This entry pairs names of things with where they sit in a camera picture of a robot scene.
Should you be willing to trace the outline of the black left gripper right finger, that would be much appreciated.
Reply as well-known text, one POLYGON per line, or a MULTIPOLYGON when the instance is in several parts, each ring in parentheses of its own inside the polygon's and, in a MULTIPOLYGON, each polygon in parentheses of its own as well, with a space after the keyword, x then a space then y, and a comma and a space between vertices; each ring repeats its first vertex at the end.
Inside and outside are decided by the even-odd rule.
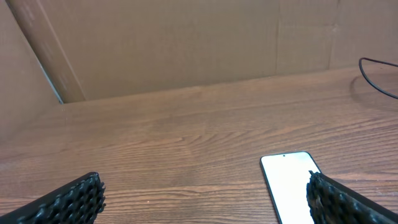
POLYGON ((320 172, 310 172, 307 202, 315 224, 397 224, 397 214, 320 172))

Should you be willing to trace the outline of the Samsung Galaxy smartphone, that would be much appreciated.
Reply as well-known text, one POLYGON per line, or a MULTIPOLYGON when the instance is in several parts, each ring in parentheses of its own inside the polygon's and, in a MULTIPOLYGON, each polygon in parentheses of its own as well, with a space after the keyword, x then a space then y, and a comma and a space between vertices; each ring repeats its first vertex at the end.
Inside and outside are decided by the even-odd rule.
POLYGON ((260 161, 277 219, 281 224, 314 224, 307 202, 311 172, 320 172, 305 151, 274 154, 260 161))

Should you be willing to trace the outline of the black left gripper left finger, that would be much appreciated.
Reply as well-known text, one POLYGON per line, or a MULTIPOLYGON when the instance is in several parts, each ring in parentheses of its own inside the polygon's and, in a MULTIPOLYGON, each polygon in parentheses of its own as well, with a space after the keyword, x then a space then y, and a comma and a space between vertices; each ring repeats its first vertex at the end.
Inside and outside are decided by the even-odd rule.
POLYGON ((1 216, 1 224, 94 223, 106 204, 99 173, 89 172, 1 216))

